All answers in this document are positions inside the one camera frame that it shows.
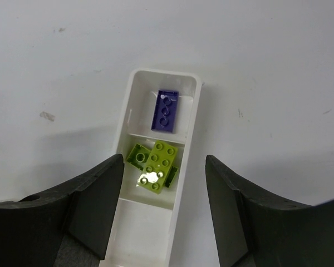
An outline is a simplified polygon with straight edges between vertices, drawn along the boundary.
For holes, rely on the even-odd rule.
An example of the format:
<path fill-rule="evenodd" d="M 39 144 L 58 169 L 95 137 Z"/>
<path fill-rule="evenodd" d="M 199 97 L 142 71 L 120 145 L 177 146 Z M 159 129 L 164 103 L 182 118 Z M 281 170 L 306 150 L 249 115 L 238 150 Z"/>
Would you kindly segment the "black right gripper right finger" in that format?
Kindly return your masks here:
<path fill-rule="evenodd" d="M 334 200 L 286 199 L 213 155 L 205 177 L 221 266 L 334 266 Z"/>

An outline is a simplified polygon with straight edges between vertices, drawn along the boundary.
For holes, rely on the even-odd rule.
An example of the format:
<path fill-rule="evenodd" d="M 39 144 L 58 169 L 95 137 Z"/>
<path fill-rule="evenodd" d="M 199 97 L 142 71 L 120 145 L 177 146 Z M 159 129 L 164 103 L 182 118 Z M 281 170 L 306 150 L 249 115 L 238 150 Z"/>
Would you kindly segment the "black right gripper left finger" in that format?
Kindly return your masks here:
<path fill-rule="evenodd" d="M 116 154 L 50 189 L 0 202 L 0 266 L 98 266 L 123 173 Z"/>

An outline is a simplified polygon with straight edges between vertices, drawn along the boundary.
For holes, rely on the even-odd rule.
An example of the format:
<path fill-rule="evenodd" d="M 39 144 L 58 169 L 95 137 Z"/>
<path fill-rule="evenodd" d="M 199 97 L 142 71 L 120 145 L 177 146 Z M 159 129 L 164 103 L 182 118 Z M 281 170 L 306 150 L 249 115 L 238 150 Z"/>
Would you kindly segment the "small green lego brick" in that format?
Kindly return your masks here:
<path fill-rule="evenodd" d="M 171 170 L 170 170 L 170 172 L 169 172 L 169 174 L 168 174 L 168 176 L 167 176 L 167 178 L 165 180 L 165 183 L 164 183 L 164 186 L 166 188 L 170 188 L 171 187 L 171 185 L 172 185 L 172 183 L 173 183 L 173 181 L 174 181 L 174 179 L 176 177 L 176 174 L 177 174 L 178 170 L 179 170 L 179 168 L 176 167 L 176 166 L 172 166 L 171 167 Z"/>

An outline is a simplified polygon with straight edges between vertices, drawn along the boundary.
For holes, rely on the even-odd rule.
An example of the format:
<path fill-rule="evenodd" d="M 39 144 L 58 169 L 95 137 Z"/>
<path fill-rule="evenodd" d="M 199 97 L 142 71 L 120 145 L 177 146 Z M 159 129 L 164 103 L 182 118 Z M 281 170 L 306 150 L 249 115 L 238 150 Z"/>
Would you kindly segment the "green square lego brick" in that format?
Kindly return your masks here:
<path fill-rule="evenodd" d="M 135 144 L 135 146 L 130 151 L 126 161 L 138 170 L 143 171 L 150 153 L 151 150 L 145 146 L 141 144 Z"/>

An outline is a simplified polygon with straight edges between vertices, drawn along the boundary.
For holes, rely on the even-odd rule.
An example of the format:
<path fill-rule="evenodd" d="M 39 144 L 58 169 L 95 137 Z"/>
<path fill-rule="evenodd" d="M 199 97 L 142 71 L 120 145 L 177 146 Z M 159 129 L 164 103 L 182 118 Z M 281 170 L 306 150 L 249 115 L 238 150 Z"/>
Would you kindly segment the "large green lego brick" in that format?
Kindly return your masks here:
<path fill-rule="evenodd" d="M 172 170 L 178 148 L 157 140 L 137 180 L 137 186 L 160 194 Z"/>

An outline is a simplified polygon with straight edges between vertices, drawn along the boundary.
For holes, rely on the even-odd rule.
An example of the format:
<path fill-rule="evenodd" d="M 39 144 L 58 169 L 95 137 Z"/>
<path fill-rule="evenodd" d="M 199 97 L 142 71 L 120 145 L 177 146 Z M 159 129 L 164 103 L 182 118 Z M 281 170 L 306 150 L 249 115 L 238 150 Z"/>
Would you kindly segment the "blue lego brick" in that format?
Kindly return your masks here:
<path fill-rule="evenodd" d="M 159 90 L 155 103 L 151 130 L 172 134 L 178 107 L 179 92 Z"/>

